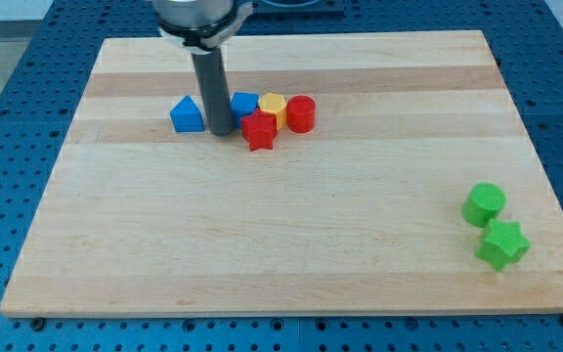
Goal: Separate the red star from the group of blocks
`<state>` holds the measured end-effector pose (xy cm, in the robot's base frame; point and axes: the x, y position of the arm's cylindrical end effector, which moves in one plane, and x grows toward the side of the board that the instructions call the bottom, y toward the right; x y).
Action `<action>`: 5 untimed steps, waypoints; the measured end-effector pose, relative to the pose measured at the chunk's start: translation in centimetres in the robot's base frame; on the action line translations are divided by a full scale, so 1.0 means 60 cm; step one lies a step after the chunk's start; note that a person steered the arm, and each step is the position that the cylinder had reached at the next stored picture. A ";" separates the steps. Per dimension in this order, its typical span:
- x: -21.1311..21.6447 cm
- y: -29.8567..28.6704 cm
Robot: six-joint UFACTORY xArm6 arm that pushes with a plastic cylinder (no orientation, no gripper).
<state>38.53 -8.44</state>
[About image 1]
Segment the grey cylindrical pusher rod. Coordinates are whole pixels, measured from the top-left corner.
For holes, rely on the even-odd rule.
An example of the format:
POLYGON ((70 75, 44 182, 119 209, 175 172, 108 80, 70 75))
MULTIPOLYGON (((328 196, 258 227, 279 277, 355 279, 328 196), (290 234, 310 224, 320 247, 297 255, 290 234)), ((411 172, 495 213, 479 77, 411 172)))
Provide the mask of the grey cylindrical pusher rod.
POLYGON ((208 128, 215 136, 228 136, 234 131, 234 118, 222 51, 215 48, 192 57, 208 128))

